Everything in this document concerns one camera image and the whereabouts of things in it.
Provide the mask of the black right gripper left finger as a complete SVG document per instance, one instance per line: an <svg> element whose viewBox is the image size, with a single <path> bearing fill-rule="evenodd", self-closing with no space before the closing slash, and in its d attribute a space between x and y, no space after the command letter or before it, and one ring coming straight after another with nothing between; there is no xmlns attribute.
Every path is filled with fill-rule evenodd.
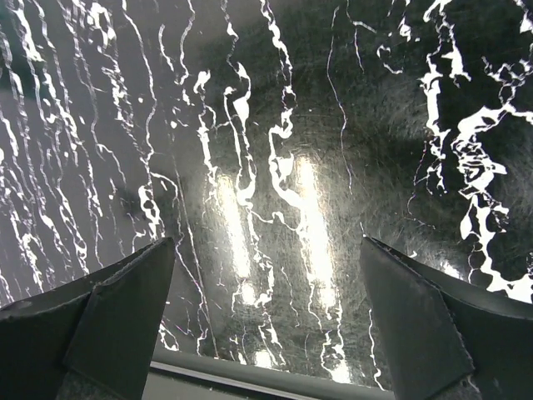
<svg viewBox="0 0 533 400"><path fill-rule="evenodd" d="M141 398L174 264L174 241L165 237L2 307L1 397L54 399L75 373L115 398Z"/></svg>

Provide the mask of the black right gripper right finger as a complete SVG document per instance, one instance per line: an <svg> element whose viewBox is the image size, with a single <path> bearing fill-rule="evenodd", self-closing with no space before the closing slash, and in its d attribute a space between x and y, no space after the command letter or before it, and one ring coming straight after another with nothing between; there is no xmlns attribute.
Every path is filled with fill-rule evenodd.
<svg viewBox="0 0 533 400"><path fill-rule="evenodd" d="M532 306L374 238L360 266L397 399L530 399Z"/></svg>

